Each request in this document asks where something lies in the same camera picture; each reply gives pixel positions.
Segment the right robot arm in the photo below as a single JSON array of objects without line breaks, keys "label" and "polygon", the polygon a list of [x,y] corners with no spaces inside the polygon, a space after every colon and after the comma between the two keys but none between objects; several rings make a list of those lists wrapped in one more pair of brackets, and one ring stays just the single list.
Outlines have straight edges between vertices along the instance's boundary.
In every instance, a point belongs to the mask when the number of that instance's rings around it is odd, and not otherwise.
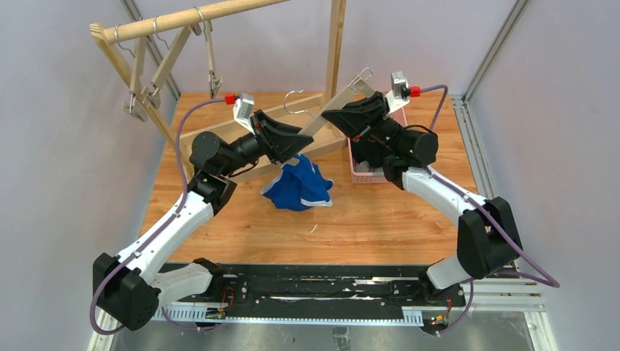
[{"label": "right robot arm", "polygon": [[469,279],[484,279],[519,258],[522,248],[510,204],[467,191],[432,168],[438,135],[422,125],[404,126],[390,116],[393,100],[380,92],[326,109],[321,116],[351,143],[372,140],[389,153],[382,160],[385,178],[442,212],[457,227],[457,249],[427,267],[421,280],[430,290],[446,290]]}]

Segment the blue underwear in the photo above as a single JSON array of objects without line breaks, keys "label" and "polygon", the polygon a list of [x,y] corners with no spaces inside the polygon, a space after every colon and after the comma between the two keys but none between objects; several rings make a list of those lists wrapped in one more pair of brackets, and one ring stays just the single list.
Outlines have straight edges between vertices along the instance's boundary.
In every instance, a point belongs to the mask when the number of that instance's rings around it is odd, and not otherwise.
[{"label": "blue underwear", "polygon": [[260,194],[276,209],[307,211],[315,207],[331,207],[329,191],[333,181],[322,176],[318,165],[302,154],[295,155],[295,165],[281,166],[281,172],[264,186]]}]

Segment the beige hanger with black underwear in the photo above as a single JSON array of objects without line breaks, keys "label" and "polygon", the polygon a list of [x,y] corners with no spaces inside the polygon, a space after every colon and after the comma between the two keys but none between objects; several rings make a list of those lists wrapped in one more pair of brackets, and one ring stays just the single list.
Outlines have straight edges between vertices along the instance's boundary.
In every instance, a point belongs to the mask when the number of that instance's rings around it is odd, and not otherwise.
[{"label": "beige hanger with black underwear", "polygon": [[216,74],[216,62],[215,62],[215,56],[214,56],[214,51],[213,51],[213,40],[212,40],[212,35],[211,35],[213,31],[213,27],[212,27],[211,21],[206,20],[204,18],[199,8],[198,7],[194,7],[194,8],[196,9],[198,15],[200,16],[201,24],[203,25],[203,36],[205,38],[206,53],[207,53],[207,59],[208,59],[209,93],[210,93],[210,98],[215,99],[222,85],[222,78],[218,77]]}]

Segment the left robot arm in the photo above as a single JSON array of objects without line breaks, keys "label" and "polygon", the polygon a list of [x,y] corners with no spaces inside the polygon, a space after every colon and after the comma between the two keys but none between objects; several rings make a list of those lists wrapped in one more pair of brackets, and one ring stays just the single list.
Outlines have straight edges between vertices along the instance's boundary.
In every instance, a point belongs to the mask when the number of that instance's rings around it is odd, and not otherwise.
[{"label": "left robot arm", "polygon": [[190,295],[219,289],[220,267],[198,258],[162,273],[170,255],[200,226],[215,217],[236,188],[232,180],[247,165],[266,157],[283,164],[313,143],[304,129],[283,124],[262,110],[246,118],[250,131],[228,143],[212,131],[192,141],[191,179],[173,207],[144,235],[116,255],[102,253],[93,264],[91,327],[101,335],[142,328],[165,306]]}]

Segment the grey white underwear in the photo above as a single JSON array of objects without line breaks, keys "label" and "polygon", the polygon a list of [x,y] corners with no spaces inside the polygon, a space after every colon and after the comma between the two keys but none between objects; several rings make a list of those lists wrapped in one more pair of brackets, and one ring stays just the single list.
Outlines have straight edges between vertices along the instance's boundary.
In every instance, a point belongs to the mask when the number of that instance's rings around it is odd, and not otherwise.
[{"label": "grey white underwear", "polygon": [[356,164],[356,173],[383,173],[381,167],[372,167],[367,161]]}]

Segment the black underwear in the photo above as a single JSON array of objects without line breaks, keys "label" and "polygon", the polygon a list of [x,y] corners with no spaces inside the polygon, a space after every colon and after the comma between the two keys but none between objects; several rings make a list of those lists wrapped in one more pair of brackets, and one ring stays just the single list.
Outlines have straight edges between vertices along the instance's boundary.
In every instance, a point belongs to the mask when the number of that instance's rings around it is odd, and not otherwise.
[{"label": "black underwear", "polygon": [[351,142],[351,152],[358,164],[368,162],[372,168],[381,168],[383,159],[390,155],[390,150],[386,146],[372,138]]}]

